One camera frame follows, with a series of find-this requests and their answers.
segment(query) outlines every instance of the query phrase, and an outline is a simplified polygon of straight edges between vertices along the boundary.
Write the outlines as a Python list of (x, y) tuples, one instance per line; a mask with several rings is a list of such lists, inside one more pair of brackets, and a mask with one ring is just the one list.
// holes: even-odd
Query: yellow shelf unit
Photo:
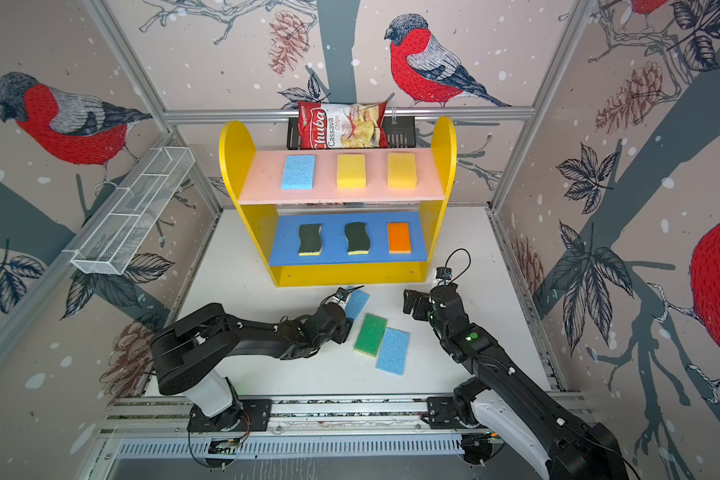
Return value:
[[(438, 243), (440, 227), (451, 197), (456, 175), (456, 129), (448, 117), (440, 117), (432, 135), (432, 156), (443, 187), (442, 200), (425, 200), (418, 208), (422, 222), (426, 262), (394, 262), (384, 264), (330, 264), (270, 266), (269, 255), (275, 240), (279, 216), (274, 204), (240, 205), (240, 193), (246, 182), (256, 147), (246, 128), (239, 121), (229, 122), (221, 132), (219, 158), (226, 189), (230, 192), (242, 222), (251, 235), (275, 286), (351, 285), (364, 283), (418, 283), (427, 279), (429, 264)], [(284, 151), (283, 155), (293, 154)]]

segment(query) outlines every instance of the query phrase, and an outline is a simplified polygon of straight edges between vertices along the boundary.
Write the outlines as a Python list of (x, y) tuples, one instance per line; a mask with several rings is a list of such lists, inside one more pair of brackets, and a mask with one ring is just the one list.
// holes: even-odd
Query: pink shelf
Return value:
[[(412, 190), (387, 187), (387, 153), (416, 155), (418, 182)], [(336, 187), (336, 156), (365, 155), (365, 188)], [(315, 155), (315, 178), (311, 190), (282, 190), (282, 170), (288, 155)], [(429, 148), (360, 150), (257, 151), (240, 193), (240, 205), (327, 204), (333, 202), (420, 202), (442, 200), (443, 187)]]

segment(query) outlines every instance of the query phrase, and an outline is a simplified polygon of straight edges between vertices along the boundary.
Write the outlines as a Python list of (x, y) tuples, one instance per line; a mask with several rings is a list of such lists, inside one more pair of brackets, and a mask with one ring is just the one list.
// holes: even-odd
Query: white table surface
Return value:
[[(520, 309), (494, 232), (482, 207), (448, 208), (427, 283), (368, 285), (370, 295), (348, 340), (327, 342), (310, 359), (276, 360), (266, 356), (231, 356), (216, 370), (230, 379), (240, 395), (437, 394), (452, 392), (470, 375), (442, 350), (427, 322), (404, 315), (403, 290), (429, 291), (434, 268), (457, 248), (466, 248), (472, 265), (456, 282), (470, 321), (499, 340), (510, 357), (545, 391), (550, 390)], [(464, 252), (451, 258), (457, 275), (466, 266)], [(276, 288), (251, 242), (240, 216), (225, 210), (182, 307), (185, 316), (210, 302), (246, 320), (278, 322), (314, 313), (335, 286)], [(376, 360), (353, 351), (365, 313), (383, 316), (388, 327), (411, 333), (403, 376), (376, 370)], [(159, 396), (150, 381), (147, 396)]]

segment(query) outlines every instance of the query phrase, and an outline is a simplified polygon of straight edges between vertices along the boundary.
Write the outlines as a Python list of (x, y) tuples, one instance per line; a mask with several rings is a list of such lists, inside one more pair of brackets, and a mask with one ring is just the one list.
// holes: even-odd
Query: red chip bag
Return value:
[(298, 102), (302, 149), (386, 148), (382, 129), (387, 102), (374, 105)]

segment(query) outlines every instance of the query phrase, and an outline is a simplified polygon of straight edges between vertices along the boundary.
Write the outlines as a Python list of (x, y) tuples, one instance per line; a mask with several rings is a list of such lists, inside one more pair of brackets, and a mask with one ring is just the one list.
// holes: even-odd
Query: white wire mesh basket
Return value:
[(123, 197), (72, 259), (84, 274), (123, 274), (195, 162), (185, 147), (155, 148), (151, 153), (134, 183), (118, 187), (125, 190)]

